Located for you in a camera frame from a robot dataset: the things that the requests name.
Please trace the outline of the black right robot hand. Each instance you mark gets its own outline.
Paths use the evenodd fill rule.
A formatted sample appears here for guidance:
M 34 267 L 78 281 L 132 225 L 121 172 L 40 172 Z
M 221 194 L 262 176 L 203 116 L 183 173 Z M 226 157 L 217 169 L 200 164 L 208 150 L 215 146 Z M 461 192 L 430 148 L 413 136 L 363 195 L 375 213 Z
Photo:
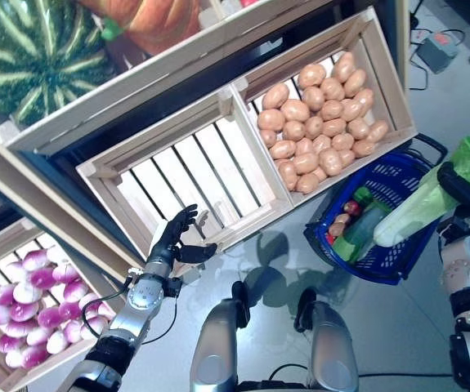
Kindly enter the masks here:
M 452 162 L 444 162 L 440 165 L 437 180 L 441 188 L 456 202 L 470 205 L 470 182 L 456 172 Z

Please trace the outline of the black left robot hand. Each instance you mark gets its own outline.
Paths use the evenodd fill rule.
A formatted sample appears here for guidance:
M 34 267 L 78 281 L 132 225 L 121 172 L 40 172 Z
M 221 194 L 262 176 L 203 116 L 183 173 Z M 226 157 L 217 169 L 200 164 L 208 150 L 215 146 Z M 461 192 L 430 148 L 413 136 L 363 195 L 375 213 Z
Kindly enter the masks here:
M 185 245 L 181 236 L 195 224 L 198 205 L 191 204 L 180 210 L 170 220 L 147 258 L 147 263 L 161 261 L 173 267 L 174 261 L 187 265 L 198 265 L 213 257 L 217 251 L 216 243 L 205 246 Z

